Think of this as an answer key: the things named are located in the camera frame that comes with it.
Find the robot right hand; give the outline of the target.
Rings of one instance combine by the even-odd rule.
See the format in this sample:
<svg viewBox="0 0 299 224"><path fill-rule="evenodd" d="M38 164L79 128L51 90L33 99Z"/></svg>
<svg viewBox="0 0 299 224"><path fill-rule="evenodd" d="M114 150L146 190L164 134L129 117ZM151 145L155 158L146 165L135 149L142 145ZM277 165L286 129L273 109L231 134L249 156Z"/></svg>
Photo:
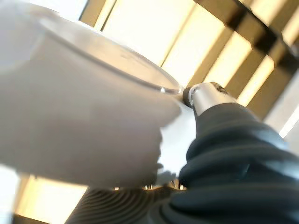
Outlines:
<svg viewBox="0 0 299 224"><path fill-rule="evenodd" d="M298 223L299 158L282 137L217 83L186 88L183 100L196 121L184 190L89 189L67 223Z"/></svg>

